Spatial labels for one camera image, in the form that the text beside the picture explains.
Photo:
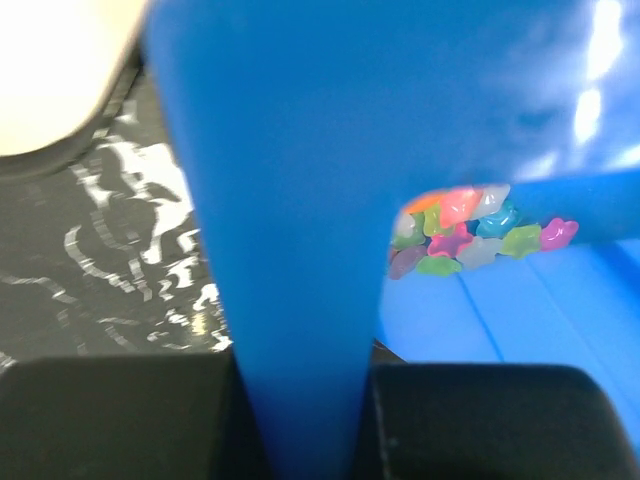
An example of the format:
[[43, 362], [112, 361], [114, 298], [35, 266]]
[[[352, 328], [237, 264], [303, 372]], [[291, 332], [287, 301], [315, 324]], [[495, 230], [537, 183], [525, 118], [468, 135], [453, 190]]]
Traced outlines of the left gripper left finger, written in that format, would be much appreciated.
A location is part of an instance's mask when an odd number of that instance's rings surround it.
[[266, 479], [231, 354], [58, 357], [1, 376], [5, 479]]

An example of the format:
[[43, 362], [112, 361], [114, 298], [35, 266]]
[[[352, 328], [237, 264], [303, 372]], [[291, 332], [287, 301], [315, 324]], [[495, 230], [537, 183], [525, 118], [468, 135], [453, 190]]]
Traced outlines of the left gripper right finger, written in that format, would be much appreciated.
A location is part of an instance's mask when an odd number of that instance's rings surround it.
[[604, 391], [568, 366], [379, 364], [354, 479], [636, 479]]

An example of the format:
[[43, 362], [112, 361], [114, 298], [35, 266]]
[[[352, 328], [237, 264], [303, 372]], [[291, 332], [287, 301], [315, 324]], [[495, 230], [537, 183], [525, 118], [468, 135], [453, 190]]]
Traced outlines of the blue bin of star candies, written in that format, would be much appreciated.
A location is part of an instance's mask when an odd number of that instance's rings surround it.
[[635, 1], [156, 1], [147, 61], [275, 479], [379, 364], [568, 366], [639, 462]]

